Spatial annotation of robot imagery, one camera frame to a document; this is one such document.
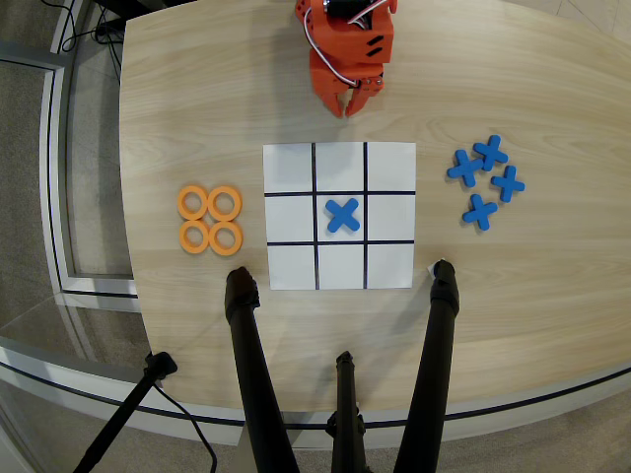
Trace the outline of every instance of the orange ring piece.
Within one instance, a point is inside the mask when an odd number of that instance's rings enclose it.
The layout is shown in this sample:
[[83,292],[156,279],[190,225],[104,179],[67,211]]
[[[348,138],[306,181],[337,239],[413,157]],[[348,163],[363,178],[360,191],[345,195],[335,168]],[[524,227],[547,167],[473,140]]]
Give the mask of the orange ring piece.
[[[226,229],[233,233],[235,236],[235,244],[233,244],[230,248],[227,248],[219,241],[217,241],[217,232],[222,229]],[[208,233],[208,244],[213,251],[222,256],[232,256],[237,251],[241,249],[241,245],[244,243],[244,232],[234,222],[219,222],[213,225]]]
[[[217,208],[217,196],[219,194],[228,194],[232,197],[233,202],[235,202],[235,207],[233,207],[232,212],[229,214],[222,214]],[[241,212],[242,206],[244,202],[241,198],[240,193],[234,187],[230,185],[221,185],[216,189],[210,191],[210,195],[208,196],[208,212],[210,215],[218,222],[230,222],[234,220],[237,215]]]
[[[188,229],[198,229],[201,232],[201,243],[195,246],[188,238]],[[208,247],[208,226],[201,220],[188,220],[179,228],[179,244],[184,251],[199,254]]]
[[[201,199],[199,210],[193,212],[186,206],[186,196],[188,194],[195,194]],[[203,187],[200,187],[199,185],[188,185],[179,192],[179,197],[177,198],[177,209],[179,210],[179,214],[182,215],[185,219],[199,220],[206,213],[207,201],[208,194]]]

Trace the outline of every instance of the blue x piece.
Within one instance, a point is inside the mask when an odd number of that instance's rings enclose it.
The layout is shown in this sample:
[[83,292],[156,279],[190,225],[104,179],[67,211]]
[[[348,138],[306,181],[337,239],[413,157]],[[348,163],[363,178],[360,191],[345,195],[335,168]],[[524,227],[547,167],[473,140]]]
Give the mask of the blue x piece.
[[513,192],[523,192],[526,190],[526,185],[515,179],[516,175],[517,168],[514,166],[506,166],[504,177],[500,177],[499,175],[491,177],[491,183],[493,185],[502,187],[502,192],[500,193],[502,202],[509,203],[513,197]]
[[473,151],[484,157],[484,170],[492,170],[496,161],[498,163],[507,163],[509,161],[509,155],[500,151],[500,143],[502,143],[502,138],[499,135],[492,135],[489,138],[488,145],[484,143],[473,145]]
[[344,207],[337,205],[334,200],[326,202],[326,210],[333,214],[333,219],[328,223],[328,230],[334,234],[342,225],[345,225],[353,232],[359,230],[359,222],[353,217],[353,212],[359,207],[357,199],[349,199]]
[[465,150],[456,151],[457,166],[447,169],[447,175],[451,179],[462,177],[464,185],[467,187],[475,187],[475,174],[477,170],[481,170],[484,166],[482,160],[469,160],[469,156]]
[[495,202],[489,202],[485,204],[482,201],[482,197],[480,194],[471,195],[471,207],[472,210],[466,212],[462,215],[462,219],[468,224],[472,224],[477,221],[477,225],[480,227],[480,230],[486,232],[491,228],[491,224],[489,224],[489,215],[497,212],[497,204]]

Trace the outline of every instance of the black tripod leg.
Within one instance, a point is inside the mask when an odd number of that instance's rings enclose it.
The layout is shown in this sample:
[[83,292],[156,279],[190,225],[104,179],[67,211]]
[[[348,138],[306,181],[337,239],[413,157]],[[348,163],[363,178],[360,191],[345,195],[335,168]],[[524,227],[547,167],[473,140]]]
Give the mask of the black tripod leg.
[[120,430],[134,413],[138,405],[149,392],[149,389],[158,379],[164,379],[168,374],[177,371],[177,365],[168,353],[162,352],[156,356],[150,355],[146,359],[148,367],[145,375],[136,384],[120,407],[114,412],[107,424],[103,427],[97,438],[86,450],[85,455],[75,469],[75,473],[87,473],[101,461],[103,455],[116,439]]
[[435,275],[421,364],[394,473],[431,473],[438,465],[459,301],[454,267],[440,261]]
[[298,473],[256,329],[254,309],[259,306],[256,283],[247,270],[242,267],[230,273],[226,318],[256,469],[258,473]]
[[326,431],[333,437],[332,473],[365,473],[364,422],[355,397],[355,366],[350,353],[337,357],[337,411]]

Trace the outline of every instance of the light wood tabletop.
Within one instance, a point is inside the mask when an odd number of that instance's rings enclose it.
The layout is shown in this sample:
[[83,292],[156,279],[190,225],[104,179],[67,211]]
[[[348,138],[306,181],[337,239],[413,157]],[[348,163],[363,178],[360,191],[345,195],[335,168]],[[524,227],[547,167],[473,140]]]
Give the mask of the light wood tabletop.
[[[154,352],[176,399],[241,408],[228,273],[258,283],[255,315],[282,410],[333,410],[349,350],[363,409],[409,407],[429,309],[428,265],[460,290],[450,402],[538,388],[631,360],[631,47],[495,0],[401,0],[386,89],[351,119],[312,92],[293,2],[204,0],[128,22],[120,95],[125,223]],[[526,191],[482,234],[457,149],[499,134]],[[416,142],[411,290],[270,291],[262,147]],[[490,175],[477,191],[499,201]],[[238,188],[244,246],[182,251],[187,184]]]

